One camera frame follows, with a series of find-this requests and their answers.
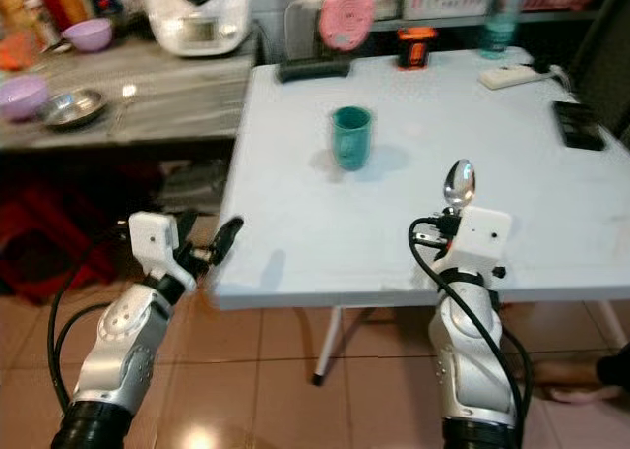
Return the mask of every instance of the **pink lid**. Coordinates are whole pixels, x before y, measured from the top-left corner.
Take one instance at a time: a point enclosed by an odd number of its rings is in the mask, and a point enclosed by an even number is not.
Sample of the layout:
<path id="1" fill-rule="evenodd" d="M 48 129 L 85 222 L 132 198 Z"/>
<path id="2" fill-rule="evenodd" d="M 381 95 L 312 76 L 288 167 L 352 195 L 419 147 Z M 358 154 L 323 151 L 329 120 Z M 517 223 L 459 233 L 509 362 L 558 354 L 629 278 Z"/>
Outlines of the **pink lid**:
<path id="1" fill-rule="evenodd" d="M 353 50 L 367 38 L 373 19 L 373 0 L 324 0 L 319 34 L 331 48 Z"/>

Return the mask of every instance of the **green cup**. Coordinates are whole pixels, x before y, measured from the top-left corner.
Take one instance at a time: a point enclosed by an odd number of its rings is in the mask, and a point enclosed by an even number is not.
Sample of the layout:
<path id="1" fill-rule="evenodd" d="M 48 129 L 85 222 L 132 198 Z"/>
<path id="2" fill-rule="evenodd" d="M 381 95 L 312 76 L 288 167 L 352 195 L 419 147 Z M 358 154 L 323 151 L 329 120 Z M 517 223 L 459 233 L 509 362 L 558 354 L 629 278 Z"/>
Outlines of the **green cup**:
<path id="1" fill-rule="evenodd" d="M 370 155 L 372 114 L 367 109 L 346 106 L 333 113 L 333 152 L 339 166 L 359 170 Z"/>

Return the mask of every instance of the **purple bowl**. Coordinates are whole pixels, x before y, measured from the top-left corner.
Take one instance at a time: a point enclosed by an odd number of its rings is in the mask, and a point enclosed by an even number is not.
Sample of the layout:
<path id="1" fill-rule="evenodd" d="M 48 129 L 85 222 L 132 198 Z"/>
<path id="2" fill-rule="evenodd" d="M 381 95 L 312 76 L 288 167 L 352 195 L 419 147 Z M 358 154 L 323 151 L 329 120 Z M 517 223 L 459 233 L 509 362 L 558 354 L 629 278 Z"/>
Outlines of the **purple bowl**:
<path id="1" fill-rule="evenodd" d="M 34 117 L 47 100 L 48 86 L 38 75 L 12 78 L 0 86 L 0 113 L 8 121 Z"/>
<path id="2" fill-rule="evenodd" d="M 113 31 L 107 18 L 89 19 L 66 29 L 62 36 L 82 52 L 98 52 L 111 42 Z"/>

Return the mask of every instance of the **gray countertop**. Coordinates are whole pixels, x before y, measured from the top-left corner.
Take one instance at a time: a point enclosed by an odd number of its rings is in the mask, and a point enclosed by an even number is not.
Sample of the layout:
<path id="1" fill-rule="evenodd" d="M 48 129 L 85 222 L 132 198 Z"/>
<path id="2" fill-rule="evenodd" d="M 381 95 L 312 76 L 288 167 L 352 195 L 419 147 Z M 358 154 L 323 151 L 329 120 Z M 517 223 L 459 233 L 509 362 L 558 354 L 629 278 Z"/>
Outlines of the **gray countertop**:
<path id="1" fill-rule="evenodd" d="M 67 133 L 39 121 L 0 120 L 0 151 L 235 137 L 253 64 L 252 37 L 221 58 L 182 59 L 139 40 L 97 54 L 48 55 L 33 71 L 48 80 L 52 96 L 93 88 L 105 95 L 108 109 Z M 123 87 L 131 85 L 135 94 L 125 100 Z"/>

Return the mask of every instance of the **water bottle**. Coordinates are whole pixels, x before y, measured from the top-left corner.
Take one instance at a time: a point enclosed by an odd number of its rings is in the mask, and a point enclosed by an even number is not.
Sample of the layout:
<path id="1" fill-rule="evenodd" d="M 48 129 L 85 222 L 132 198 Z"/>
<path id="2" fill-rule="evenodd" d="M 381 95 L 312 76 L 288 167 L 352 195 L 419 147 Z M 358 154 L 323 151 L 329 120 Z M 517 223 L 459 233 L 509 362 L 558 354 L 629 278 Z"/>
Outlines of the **water bottle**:
<path id="1" fill-rule="evenodd" d="M 512 43 L 523 0 L 496 0 L 481 35 L 481 56 L 501 58 Z"/>

